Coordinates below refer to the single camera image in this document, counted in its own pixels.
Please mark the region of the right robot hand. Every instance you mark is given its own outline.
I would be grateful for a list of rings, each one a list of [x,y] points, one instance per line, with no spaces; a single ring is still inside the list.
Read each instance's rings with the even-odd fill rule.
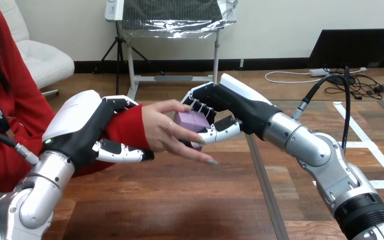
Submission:
[[[269,119],[281,112],[259,92],[227,73],[221,76],[220,83],[207,82],[191,88],[181,103],[203,113],[210,124],[198,131],[205,145],[240,133],[263,140]]]

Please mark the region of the person's hand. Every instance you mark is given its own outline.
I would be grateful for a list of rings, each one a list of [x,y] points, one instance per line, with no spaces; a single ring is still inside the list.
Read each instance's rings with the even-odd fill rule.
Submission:
[[[150,149],[154,152],[169,152],[200,163],[217,165],[210,155],[187,147],[181,140],[204,143],[203,138],[194,131],[185,129],[166,115],[169,112],[189,112],[191,106],[175,99],[160,101],[142,108],[142,121]]]

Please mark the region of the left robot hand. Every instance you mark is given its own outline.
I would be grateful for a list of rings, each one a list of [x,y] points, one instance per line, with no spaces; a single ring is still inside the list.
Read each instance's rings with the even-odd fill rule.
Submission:
[[[66,157],[76,170],[94,161],[139,163],[152,161],[150,150],[104,139],[110,120],[124,110],[137,106],[125,95],[100,97],[86,90],[69,98],[56,113],[42,136],[41,153],[53,152]]]

